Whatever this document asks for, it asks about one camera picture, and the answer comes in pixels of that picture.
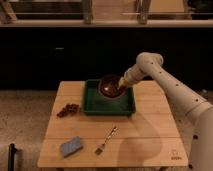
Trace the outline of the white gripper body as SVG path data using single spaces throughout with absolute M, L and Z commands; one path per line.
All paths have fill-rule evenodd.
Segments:
M 144 73 L 137 68 L 129 68 L 120 78 L 118 85 L 120 88 L 129 88 L 139 83 L 144 78 Z

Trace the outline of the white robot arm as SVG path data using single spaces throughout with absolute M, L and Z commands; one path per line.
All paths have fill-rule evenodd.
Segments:
M 150 76 L 172 98 L 194 125 L 188 171 L 213 171 L 213 104 L 162 68 L 158 53 L 142 52 L 136 63 L 119 80 L 120 87 L 131 87 Z

